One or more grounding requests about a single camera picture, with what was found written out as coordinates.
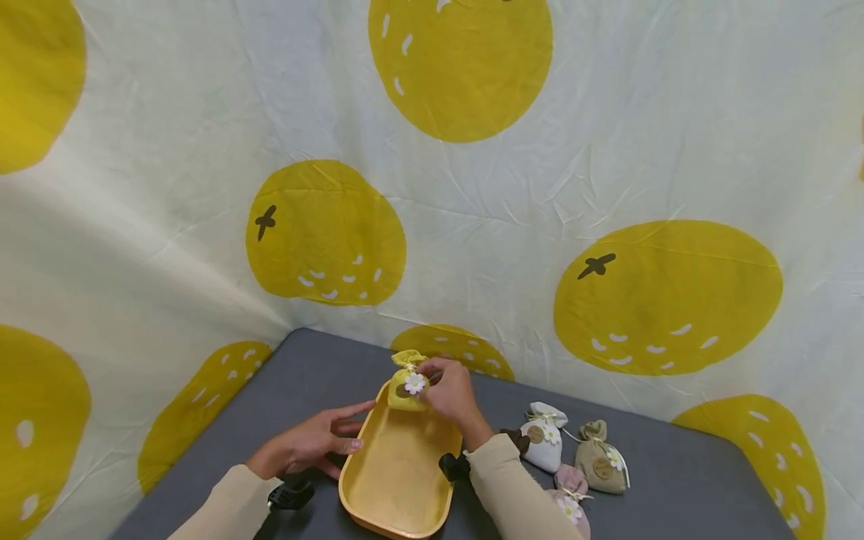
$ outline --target beige sachet bag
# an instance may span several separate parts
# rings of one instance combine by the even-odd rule
[[[591,489],[620,495],[630,487],[630,475],[624,457],[606,442],[606,437],[606,422],[602,420],[579,428],[575,465],[585,473]]]

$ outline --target person's left hand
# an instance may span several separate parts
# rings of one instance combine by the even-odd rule
[[[356,436],[363,423],[348,419],[373,407],[374,400],[341,409],[323,410],[267,441],[249,458],[246,466],[264,480],[279,474],[299,473],[309,467],[317,467],[338,480],[342,471],[325,456],[328,452],[349,455],[360,450],[363,446],[360,439],[343,437]]]

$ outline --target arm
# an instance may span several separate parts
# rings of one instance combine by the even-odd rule
[[[327,460],[328,452],[353,454],[360,449],[356,435],[362,422],[347,419],[367,412],[374,401],[324,410],[267,441],[245,465],[229,469],[204,505],[168,540],[245,540],[253,538],[270,513],[267,496],[281,481],[280,474],[317,467],[339,479],[340,470]]]
[[[262,480],[246,465],[231,467],[204,505],[168,540],[252,538],[267,518],[267,495],[279,479]]]
[[[564,512],[519,461],[507,435],[468,454],[471,484],[504,540],[582,540]]]
[[[474,401],[468,369],[459,362],[431,359],[424,375],[442,372],[441,381],[421,399],[449,418],[465,438],[471,484],[504,540],[582,540],[558,505],[531,478],[507,435],[495,435]]]

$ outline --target white sachet bag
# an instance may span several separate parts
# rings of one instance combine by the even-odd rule
[[[561,466],[561,428],[567,425],[567,415],[539,401],[532,403],[530,409],[528,422],[522,426],[522,435],[531,441],[525,459],[547,473],[555,474]]]

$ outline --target beige sleeve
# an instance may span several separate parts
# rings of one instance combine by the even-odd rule
[[[231,467],[204,505],[168,540],[251,540],[270,512],[267,496],[280,483],[261,480],[246,465]]]
[[[582,540],[564,512],[519,461],[507,435],[467,454],[471,484],[504,540]]]

